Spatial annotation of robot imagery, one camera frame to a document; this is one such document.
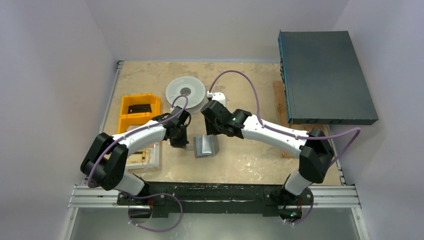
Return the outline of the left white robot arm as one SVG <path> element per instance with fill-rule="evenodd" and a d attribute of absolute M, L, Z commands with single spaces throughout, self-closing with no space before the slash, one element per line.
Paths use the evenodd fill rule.
<path fill-rule="evenodd" d="M 127 159 L 137 151 L 161 141 L 173 148 L 184 149 L 188 142 L 187 127 L 191 114 L 175 107 L 172 112 L 158 115 L 146 124 L 115 135 L 98 134 L 80 165 L 91 188 L 118 190 L 138 196 L 149 185 L 142 178 L 126 171 Z"/>

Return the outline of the grey card holder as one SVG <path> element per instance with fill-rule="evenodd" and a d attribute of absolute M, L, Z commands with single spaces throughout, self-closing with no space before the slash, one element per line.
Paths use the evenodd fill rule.
<path fill-rule="evenodd" d="M 220 150 L 218 137 L 216 135 L 198 135 L 193 138 L 193 142 L 189 143 L 185 149 L 192 151 L 194 157 L 207 158 L 214 157 Z"/>

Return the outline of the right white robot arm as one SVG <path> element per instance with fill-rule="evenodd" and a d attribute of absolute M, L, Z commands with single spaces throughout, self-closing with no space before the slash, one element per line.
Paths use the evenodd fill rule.
<path fill-rule="evenodd" d="M 298 158 L 297 171 L 288 177 L 284 191 L 299 196 L 311 184 L 324 182 L 335 154 L 319 128 L 308 132 L 260 122 L 251 112 L 242 109 L 230 112 L 217 100 L 207 102 L 200 112 L 208 134 L 258 141 Z"/>

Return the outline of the white filament spool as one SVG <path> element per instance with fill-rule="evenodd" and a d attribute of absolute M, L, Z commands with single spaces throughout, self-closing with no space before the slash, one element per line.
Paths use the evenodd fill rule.
<path fill-rule="evenodd" d="M 186 96 L 186 111 L 191 115 L 198 113 L 206 104 L 206 87 L 196 77 L 181 76 L 172 80 L 166 87 L 165 96 L 172 105 L 178 96 Z"/>

